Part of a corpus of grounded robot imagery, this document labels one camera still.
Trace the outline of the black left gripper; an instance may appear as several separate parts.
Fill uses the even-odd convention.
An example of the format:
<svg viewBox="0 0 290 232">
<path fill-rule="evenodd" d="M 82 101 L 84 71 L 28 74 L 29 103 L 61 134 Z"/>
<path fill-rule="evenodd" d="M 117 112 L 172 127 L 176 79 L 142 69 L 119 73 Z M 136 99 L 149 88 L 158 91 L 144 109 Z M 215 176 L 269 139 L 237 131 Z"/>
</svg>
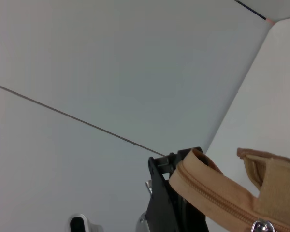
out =
<svg viewBox="0 0 290 232">
<path fill-rule="evenodd" d="M 200 147 L 179 150 L 161 158 L 150 157 L 148 169 L 152 181 L 152 193 L 145 218 L 151 232 L 207 232 L 205 215 L 181 197 L 164 178 L 172 175 L 177 164 L 186 155 Z"/>
</svg>

